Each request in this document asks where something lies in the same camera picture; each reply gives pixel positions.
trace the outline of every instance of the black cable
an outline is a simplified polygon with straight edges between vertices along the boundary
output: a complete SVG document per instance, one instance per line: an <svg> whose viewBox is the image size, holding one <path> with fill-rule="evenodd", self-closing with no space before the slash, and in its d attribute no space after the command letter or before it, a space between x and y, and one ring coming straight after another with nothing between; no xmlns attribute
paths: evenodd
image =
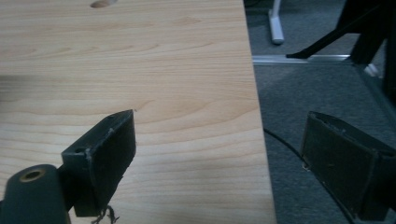
<svg viewBox="0 0 396 224"><path fill-rule="evenodd" d="M304 158L300 155L299 151L293 147L291 144L289 144L287 141L285 141L283 138L279 137L279 135L269 131L268 129L263 129L265 133L268 133L269 135L271 135L272 137L274 137L277 141L279 141L280 143L282 143L283 145L285 145L285 147L287 147L288 149L290 149L299 159L300 161L302 161L304 163L304 167L306 167L306 163ZM348 211L345 209L345 207L338 201L336 200L336 198L329 192L329 190L326 188L326 186L324 186L320 181L319 183L323 186L323 188L326 189L326 191L330 194L330 196L332 197L332 199L335 201L335 203L337 204L338 208L341 210L341 212L343 213L344 217L346 218L346 220L348 221L349 224L354 224L355 222L353 221L353 217L348 213Z"/></svg>
<svg viewBox="0 0 396 224"><path fill-rule="evenodd" d="M257 6L262 0L257 0L256 2L254 2L253 4L247 5L246 2L247 0L244 1L245 7L255 7Z"/></svg>

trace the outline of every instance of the table top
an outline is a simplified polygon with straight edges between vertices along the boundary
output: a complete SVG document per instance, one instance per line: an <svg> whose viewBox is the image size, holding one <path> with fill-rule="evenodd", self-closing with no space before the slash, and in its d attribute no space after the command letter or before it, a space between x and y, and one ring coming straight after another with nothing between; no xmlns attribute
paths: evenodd
<svg viewBox="0 0 396 224"><path fill-rule="evenodd" d="M0 1L0 196L133 109L118 223L275 223L243 1L91 3Z"/></svg>

